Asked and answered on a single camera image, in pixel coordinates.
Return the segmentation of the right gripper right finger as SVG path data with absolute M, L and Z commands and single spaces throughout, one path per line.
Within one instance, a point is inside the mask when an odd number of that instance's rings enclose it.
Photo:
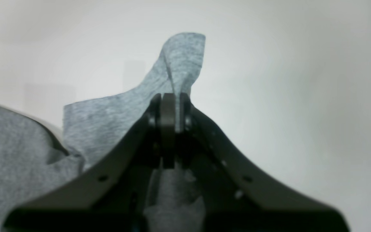
M 348 232 L 338 210 L 254 165 L 208 116 L 180 95 L 184 167 L 205 205 L 202 232 Z

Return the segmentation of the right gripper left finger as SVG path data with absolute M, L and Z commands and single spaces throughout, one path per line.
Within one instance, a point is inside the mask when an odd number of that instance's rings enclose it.
M 156 94 L 140 119 L 96 165 L 12 210 L 7 232 L 146 232 L 153 170 L 174 168 L 176 97 Z

